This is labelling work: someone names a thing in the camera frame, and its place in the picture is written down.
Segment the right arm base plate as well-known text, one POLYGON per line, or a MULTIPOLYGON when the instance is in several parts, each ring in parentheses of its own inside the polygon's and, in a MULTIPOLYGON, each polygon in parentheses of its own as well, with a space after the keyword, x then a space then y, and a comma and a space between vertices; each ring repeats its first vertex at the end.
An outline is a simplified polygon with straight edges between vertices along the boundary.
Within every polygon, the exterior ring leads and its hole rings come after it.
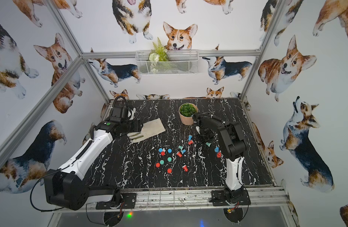
POLYGON ((244 188, 238 190, 216 190, 211 191, 209 200, 213 206, 251 205, 248 192, 244 188))

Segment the fern and white flower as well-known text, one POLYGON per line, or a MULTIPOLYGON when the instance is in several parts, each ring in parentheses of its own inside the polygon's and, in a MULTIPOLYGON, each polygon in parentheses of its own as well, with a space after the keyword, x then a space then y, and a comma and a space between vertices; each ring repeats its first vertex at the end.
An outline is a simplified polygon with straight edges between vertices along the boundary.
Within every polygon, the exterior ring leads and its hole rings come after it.
POLYGON ((153 46, 154 49, 149 54, 148 61, 150 62, 150 71, 152 73, 157 73, 159 71, 159 62, 167 62, 169 58, 167 49, 163 46, 159 38, 157 39, 157 43, 153 42, 153 46))

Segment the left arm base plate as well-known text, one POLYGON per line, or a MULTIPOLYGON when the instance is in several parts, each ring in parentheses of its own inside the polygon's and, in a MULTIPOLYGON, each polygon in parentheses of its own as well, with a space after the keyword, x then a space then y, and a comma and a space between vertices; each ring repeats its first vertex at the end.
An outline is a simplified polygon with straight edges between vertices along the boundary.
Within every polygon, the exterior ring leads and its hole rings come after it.
POLYGON ((97 210, 133 209, 136 203, 136 193, 123 193, 114 195, 109 201, 96 204, 97 210))

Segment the beige paper sheet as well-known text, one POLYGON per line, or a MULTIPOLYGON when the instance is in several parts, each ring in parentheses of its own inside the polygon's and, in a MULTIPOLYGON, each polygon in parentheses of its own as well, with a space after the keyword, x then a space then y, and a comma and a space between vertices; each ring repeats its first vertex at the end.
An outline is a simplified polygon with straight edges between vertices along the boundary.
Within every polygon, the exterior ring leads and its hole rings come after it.
POLYGON ((139 143, 163 132, 165 132, 165 128, 161 122, 161 119, 158 118, 144 123, 140 132, 131 132, 128 133, 127 136, 131 140, 131 143, 139 143))

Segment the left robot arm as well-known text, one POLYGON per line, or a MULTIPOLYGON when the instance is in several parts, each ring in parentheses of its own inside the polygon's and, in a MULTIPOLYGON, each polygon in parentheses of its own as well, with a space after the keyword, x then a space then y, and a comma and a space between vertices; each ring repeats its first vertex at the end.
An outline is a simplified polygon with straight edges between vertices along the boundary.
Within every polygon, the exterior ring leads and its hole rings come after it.
POLYGON ((124 105, 113 103, 109 116, 91 127, 90 138, 74 156, 43 177, 47 203, 77 211, 89 203, 107 203, 116 208, 124 202, 117 186, 88 186, 84 182, 89 168, 109 144, 143 128, 136 109, 123 96, 120 98, 124 105))

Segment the potted green plant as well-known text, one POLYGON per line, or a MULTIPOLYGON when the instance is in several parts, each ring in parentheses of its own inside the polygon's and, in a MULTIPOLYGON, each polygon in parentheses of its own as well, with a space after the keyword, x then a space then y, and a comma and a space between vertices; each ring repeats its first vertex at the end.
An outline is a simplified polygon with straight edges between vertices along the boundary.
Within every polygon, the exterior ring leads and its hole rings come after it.
POLYGON ((198 108, 192 103, 185 103, 179 107, 179 116, 184 125, 193 125, 193 115, 198 113, 198 108))

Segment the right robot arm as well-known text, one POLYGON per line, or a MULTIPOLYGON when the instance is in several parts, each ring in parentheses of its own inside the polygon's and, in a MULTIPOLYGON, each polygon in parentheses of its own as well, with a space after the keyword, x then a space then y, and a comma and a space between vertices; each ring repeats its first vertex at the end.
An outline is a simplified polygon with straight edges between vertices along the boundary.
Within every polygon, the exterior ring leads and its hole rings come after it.
POLYGON ((195 138, 200 143, 209 143, 217 136, 218 146, 227 162, 226 187, 224 194, 229 202, 244 195, 242 183, 242 164, 248 145, 239 123, 224 121, 211 112, 193 115, 197 134, 195 138))

